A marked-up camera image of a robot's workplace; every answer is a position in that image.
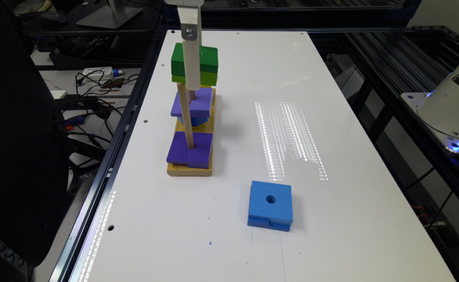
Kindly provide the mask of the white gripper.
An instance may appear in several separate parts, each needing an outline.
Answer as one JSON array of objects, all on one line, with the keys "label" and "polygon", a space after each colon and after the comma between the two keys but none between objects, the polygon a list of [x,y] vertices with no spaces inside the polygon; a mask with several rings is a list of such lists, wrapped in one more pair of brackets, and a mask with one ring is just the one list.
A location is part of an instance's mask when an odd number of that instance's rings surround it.
[{"label": "white gripper", "polygon": [[164,0],[164,2],[168,5],[179,5],[186,87],[188,90],[198,90],[201,86],[201,15],[199,6],[204,4],[204,0]]}]

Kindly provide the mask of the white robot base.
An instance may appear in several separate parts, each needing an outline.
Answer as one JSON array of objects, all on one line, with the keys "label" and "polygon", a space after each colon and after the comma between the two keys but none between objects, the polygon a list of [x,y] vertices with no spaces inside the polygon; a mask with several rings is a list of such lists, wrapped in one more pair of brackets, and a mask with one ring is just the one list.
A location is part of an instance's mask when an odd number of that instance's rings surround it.
[{"label": "white robot base", "polygon": [[452,154],[459,154],[459,65],[431,92],[404,92],[403,102]]}]

